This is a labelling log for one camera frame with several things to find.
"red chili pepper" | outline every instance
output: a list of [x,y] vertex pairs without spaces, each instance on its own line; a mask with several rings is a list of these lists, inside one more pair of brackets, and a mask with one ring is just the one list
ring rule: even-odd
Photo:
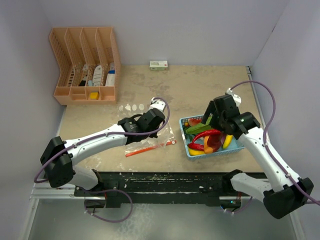
[[203,151],[205,149],[203,145],[198,143],[193,143],[193,142],[189,143],[188,147],[194,150],[199,150],[199,151]]
[[192,143],[194,143],[196,140],[198,140],[199,138],[205,137],[205,136],[210,136],[210,135],[220,135],[221,132],[217,129],[210,129],[207,131],[203,131],[201,133],[199,133],[198,135],[196,135],[194,137],[194,139],[192,139]]

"beige table surface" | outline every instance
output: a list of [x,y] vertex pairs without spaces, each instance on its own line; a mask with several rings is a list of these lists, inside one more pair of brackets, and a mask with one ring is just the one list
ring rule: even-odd
[[[112,148],[93,155],[80,166],[98,171],[124,172],[262,172],[243,149],[238,153],[208,157],[196,161],[187,158],[179,119],[203,114],[210,100],[223,95],[227,88],[247,81],[244,66],[169,66],[168,71],[150,71],[147,65],[123,66],[117,105],[69,105],[62,119],[63,140],[83,137],[118,122],[119,105],[145,104],[155,96],[165,98],[170,106],[169,123],[177,143],[134,156],[125,157],[125,147]],[[250,84],[235,91],[242,98],[240,112],[252,112],[260,121]]]

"red fruit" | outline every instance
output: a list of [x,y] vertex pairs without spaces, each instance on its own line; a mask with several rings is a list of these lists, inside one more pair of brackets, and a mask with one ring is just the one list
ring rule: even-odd
[[201,123],[201,119],[189,118],[188,123],[189,123],[190,127],[193,127],[193,126]]
[[215,144],[211,145],[210,147],[213,148],[213,152],[215,153],[216,151],[219,150],[219,148],[221,147],[221,141],[216,142]]
[[210,135],[209,136],[209,139],[208,139],[208,146],[209,147],[212,147],[212,146],[215,146],[217,145],[218,143],[220,143],[220,146],[221,146],[221,134],[216,134],[216,135]]

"white wall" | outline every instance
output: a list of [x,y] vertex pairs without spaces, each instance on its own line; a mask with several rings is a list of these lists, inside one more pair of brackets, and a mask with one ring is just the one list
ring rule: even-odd
[[[314,183],[320,199],[320,1],[291,0],[252,68],[253,79],[267,84],[277,103],[270,127],[272,144],[301,177]],[[256,87],[267,121],[270,97]],[[299,211],[307,239],[319,239],[320,208]]]
[[41,0],[54,27],[113,26],[121,60],[252,65],[288,0]]
[[40,156],[58,128],[59,68],[38,0],[0,1],[0,235],[16,240]]

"plastic fruit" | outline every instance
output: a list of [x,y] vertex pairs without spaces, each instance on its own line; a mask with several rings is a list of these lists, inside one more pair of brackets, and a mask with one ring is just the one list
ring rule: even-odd
[[212,154],[219,150],[221,147],[220,139],[210,139],[212,136],[205,136],[204,137],[204,153],[205,154]]
[[193,127],[193,126],[201,123],[201,119],[189,118],[188,123],[189,123],[190,127]]
[[225,137],[225,140],[224,140],[223,145],[222,145],[223,149],[226,149],[227,147],[229,147],[230,143],[232,142],[232,138],[233,138],[232,135],[227,135]]
[[226,140],[226,136],[227,136],[227,134],[221,133],[221,145],[224,144],[224,142],[225,142],[225,140]]
[[191,149],[191,148],[189,148],[189,147],[188,147],[188,150],[189,150],[189,154],[190,154],[191,156],[198,156],[198,155],[203,155],[203,154],[205,154],[204,151],[193,150],[193,149]]

